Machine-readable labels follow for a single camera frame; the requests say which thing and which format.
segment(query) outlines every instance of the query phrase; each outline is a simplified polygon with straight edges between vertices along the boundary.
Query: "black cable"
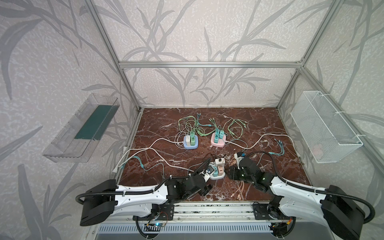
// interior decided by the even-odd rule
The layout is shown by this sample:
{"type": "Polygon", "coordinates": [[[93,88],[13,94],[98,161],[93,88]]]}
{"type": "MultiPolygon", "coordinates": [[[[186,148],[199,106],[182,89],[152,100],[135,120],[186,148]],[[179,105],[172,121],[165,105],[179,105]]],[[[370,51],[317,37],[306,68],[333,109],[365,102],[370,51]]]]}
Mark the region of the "black cable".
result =
{"type": "Polygon", "coordinates": [[[148,227],[148,224],[145,225],[145,228],[146,228],[147,231],[149,231],[149,232],[158,232],[158,231],[156,231],[156,230],[152,230],[152,229],[150,229],[150,228],[148,227]]]}
{"type": "Polygon", "coordinates": [[[255,152],[252,152],[252,153],[248,154],[248,156],[250,156],[252,154],[255,154],[255,153],[264,153],[264,154],[268,155],[271,158],[271,160],[272,160],[273,169],[275,171],[275,174],[277,175],[277,177],[281,181],[285,182],[287,185],[289,185],[291,187],[295,187],[295,188],[301,189],[301,190],[305,190],[305,191],[308,191],[308,192],[314,192],[316,194],[333,195],[333,196],[338,196],[338,197],[342,197],[342,198],[346,198],[346,199],[352,199],[352,200],[357,201],[357,202],[361,202],[362,204],[366,205],[369,208],[369,215],[366,218],[364,218],[364,224],[369,223],[375,217],[375,214],[376,214],[375,208],[369,202],[365,201],[364,199],[361,199],[361,198],[358,198],[358,197],[355,197],[355,196],[351,196],[351,195],[347,195],[347,194],[340,194],[340,193],[337,193],[337,192],[326,191],[326,190],[316,190],[316,192],[315,192],[315,189],[311,189],[311,188],[308,188],[308,187],[303,187],[303,186],[300,186],[300,185],[296,185],[296,184],[294,184],[292,182],[289,182],[288,180],[282,178],[279,175],[279,173],[277,171],[275,159],[272,157],[272,155],[270,155],[269,153],[264,152],[264,151],[255,151],[255,152]]]}
{"type": "MultiPolygon", "coordinates": [[[[153,193],[153,190],[147,190],[147,191],[141,191],[141,192],[125,192],[126,195],[143,195],[143,194],[149,194],[153,193]]],[[[102,195],[123,195],[124,192],[120,191],[110,191],[110,192],[86,192],[83,194],[79,194],[75,197],[76,202],[80,203],[81,205],[84,204],[84,201],[80,198],[82,197],[89,197],[89,196],[102,196],[102,195]]]]}
{"type": "Polygon", "coordinates": [[[206,167],[205,168],[203,168],[203,169],[206,169],[207,167],[208,167],[208,165],[209,165],[209,162],[210,162],[210,160],[212,159],[212,158],[215,158],[216,157],[216,155],[214,155],[213,153],[207,153],[204,157],[203,157],[203,159],[204,158],[206,158],[207,156],[208,156],[208,154],[211,154],[211,157],[210,158],[208,158],[207,160],[205,160],[191,175],[192,176],[194,176],[194,175],[196,175],[197,173],[198,173],[198,171],[200,170],[200,168],[202,167],[202,166],[204,166],[204,165],[206,165],[206,167]]]}
{"type": "Polygon", "coordinates": [[[139,226],[139,221],[137,220],[138,216],[135,216],[135,217],[136,217],[136,227],[137,227],[137,230],[139,231],[141,236],[145,237],[146,239],[154,239],[155,237],[157,237],[157,235],[159,235],[158,233],[154,237],[150,236],[150,235],[154,235],[154,233],[145,235],[145,233],[141,230],[141,228],[139,226]]]}
{"type": "MultiPolygon", "coordinates": [[[[188,177],[189,176],[185,176],[185,177],[172,177],[172,179],[186,179],[188,177]]],[[[140,191],[140,192],[134,192],[134,191],[130,191],[130,192],[123,192],[123,191],[86,192],[86,193],[77,195],[75,197],[75,200],[76,200],[76,202],[78,202],[81,205],[83,205],[84,201],[80,199],[82,197],[103,196],[103,195],[123,195],[123,194],[125,194],[125,195],[144,195],[144,194],[150,194],[150,193],[153,193],[153,192],[157,191],[167,180],[170,180],[170,179],[171,179],[170,177],[164,179],[159,185],[157,185],[155,187],[154,190],[147,190],[147,191],[140,191]]]]}
{"type": "Polygon", "coordinates": [[[296,223],[296,217],[292,217],[292,223],[291,223],[292,225],[291,225],[290,229],[288,229],[288,231],[285,234],[283,234],[283,237],[285,237],[291,233],[291,231],[295,227],[295,223],[296,223]]]}

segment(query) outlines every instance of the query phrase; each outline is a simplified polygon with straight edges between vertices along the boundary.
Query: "white power cord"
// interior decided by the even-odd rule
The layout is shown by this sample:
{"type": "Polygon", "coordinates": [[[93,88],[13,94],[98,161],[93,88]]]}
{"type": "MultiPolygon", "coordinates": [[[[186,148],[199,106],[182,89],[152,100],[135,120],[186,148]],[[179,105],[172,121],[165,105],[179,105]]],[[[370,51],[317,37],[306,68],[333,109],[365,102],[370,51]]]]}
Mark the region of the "white power cord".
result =
{"type": "Polygon", "coordinates": [[[146,147],[146,148],[136,148],[136,149],[132,149],[132,150],[140,150],[138,152],[135,152],[132,156],[130,156],[127,160],[125,160],[122,164],[120,164],[117,168],[123,166],[126,162],[128,162],[129,159],[131,159],[133,156],[135,156],[136,154],[138,154],[139,152],[142,152],[142,151],[146,151],[148,149],[152,149],[153,151],[155,151],[155,153],[166,163],[168,164],[168,166],[170,167],[175,167],[175,168],[180,168],[180,169],[184,169],[184,170],[188,170],[187,168],[184,168],[184,167],[179,167],[179,166],[173,166],[173,165],[170,165],[167,160],[165,160],[157,151],[156,149],[152,148],[152,147],[146,147]]]}
{"type": "Polygon", "coordinates": [[[188,131],[188,129],[185,127],[183,130],[181,130],[180,132],[178,132],[178,133],[176,134],[176,136],[175,136],[175,142],[177,142],[177,143],[175,143],[175,145],[176,145],[178,148],[180,148],[180,149],[185,149],[185,148],[184,148],[184,147],[180,147],[180,146],[183,146],[184,141],[179,142],[179,138],[180,138],[180,137],[183,137],[183,136],[187,136],[187,135],[189,134],[188,132],[185,132],[185,130],[188,131]]]}
{"type": "Polygon", "coordinates": [[[171,142],[171,143],[175,143],[175,144],[178,144],[178,143],[183,143],[183,142],[172,142],[171,140],[168,140],[168,139],[165,139],[165,138],[159,138],[157,140],[155,140],[149,147],[144,147],[144,148],[131,148],[129,149],[128,151],[126,151],[120,158],[120,160],[118,161],[118,163],[116,164],[116,167],[112,170],[112,172],[114,173],[117,173],[118,172],[118,169],[119,167],[123,166],[125,163],[128,162],[129,159],[131,159],[133,156],[135,156],[136,154],[138,154],[139,152],[142,152],[142,151],[145,151],[145,150],[148,150],[148,149],[152,149],[154,150],[158,155],[159,157],[164,161],[166,162],[169,166],[171,167],[176,167],[176,168],[180,168],[180,169],[184,169],[184,170],[187,170],[187,168],[183,168],[183,167],[178,167],[178,166],[173,166],[173,165],[170,165],[155,149],[152,148],[152,146],[155,144],[155,142],[157,142],[158,140],[166,140],[168,142],[171,142]],[[127,153],[129,153],[131,150],[140,150],[138,152],[136,152],[135,154],[133,154],[132,156],[130,156],[127,160],[125,160],[122,164],[120,164],[120,162],[124,159],[125,155],[127,155],[127,153]]]}
{"type": "Polygon", "coordinates": [[[297,154],[298,156],[300,156],[299,153],[298,153],[298,151],[297,151],[296,148],[295,148],[295,144],[293,143],[293,139],[292,139],[290,136],[285,135],[285,134],[265,133],[265,134],[263,134],[263,135],[259,138],[259,140],[257,140],[257,142],[255,142],[255,144],[254,144],[252,147],[242,147],[242,146],[240,146],[240,145],[238,145],[238,144],[236,144],[236,143],[234,143],[234,142],[230,142],[230,141],[225,141],[225,142],[232,143],[233,145],[236,145],[236,146],[241,147],[241,148],[243,148],[243,149],[252,149],[253,147],[256,146],[256,144],[258,144],[258,143],[260,142],[260,140],[262,139],[262,137],[264,137],[265,135],[273,135],[273,136],[285,136],[285,137],[289,137],[289,139],[290,139],[291,142],[292,142],[292,146],[293,146],[293,148],[294,148],[296,154],[297,154]]]}

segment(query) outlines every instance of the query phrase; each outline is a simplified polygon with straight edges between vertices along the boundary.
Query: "pink power strip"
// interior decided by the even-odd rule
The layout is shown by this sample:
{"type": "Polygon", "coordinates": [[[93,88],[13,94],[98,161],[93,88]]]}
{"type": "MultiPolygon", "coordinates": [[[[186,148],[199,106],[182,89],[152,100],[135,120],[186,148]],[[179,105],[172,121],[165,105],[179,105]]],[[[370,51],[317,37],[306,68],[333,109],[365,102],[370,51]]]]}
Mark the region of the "pink power strip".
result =
{"type": "Polygon", "coordinates": [[[211,145],[214,147],[224,147],[227,136],[224,134],[223,139],[218,139],[218,143],[215,143],[215,133],[212,133],[211,145]]]}

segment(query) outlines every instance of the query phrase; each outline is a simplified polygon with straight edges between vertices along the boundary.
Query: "green mat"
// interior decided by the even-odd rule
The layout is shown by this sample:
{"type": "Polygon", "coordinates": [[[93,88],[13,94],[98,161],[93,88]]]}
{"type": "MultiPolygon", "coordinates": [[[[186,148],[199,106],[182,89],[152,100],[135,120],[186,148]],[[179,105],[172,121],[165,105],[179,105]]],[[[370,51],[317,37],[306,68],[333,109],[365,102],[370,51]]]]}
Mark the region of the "green mat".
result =
{"type": "Polygon", "coordinates": [[[100,140],[119,106],[99,105],[76,134],[75,139],[100,140]]]}

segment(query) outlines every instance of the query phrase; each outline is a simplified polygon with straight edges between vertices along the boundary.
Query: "wallpaper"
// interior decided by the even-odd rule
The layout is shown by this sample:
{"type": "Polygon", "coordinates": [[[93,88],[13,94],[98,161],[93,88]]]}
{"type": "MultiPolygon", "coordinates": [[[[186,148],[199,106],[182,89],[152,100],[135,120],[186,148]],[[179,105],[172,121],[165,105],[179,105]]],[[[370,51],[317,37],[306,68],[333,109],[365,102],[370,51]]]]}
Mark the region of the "wallpaper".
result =
{"type": "Polygon", "coordinates": [[[0,239],[79,239],[74,198],[113,177],[135,107],[82,1],[1,0],[0,62],[0,239]],[[91,93],[120,107],[90,160],[43,157],[91,93]]]}
{"type": "Polygon", "coordinates": [[[291,68],[141,68],[126,71],[126,76],[140,105],[149,108],[275,107],[293,72],[291,68]]]}
{"type": "MultiPolygon", "coordinates": [[[[120,61],[299,61],[331,0],[94,2],[120,61]]],[[[274,107],[293,72],[125,71],[147,107],[274,107]]]]}
{"type": "Polygon", "coordinates": [[[291,117],[291,111],[303,91],[313,91],[307,79],[300,76],[279,109],[280,117],[293,138],[304,170],[317,187],[336,185],[349,195],[366,199],[374,205],[376,217],[364,224],[360,240],[379,240],[384,234],[384,178],[361,149],[357,149],[339,162],[317,163],[291,117]]]}
{"type": "Polygon", "coordinates": [[[384,155],[384,1],[343,4],[306,67],[384,155]]]}

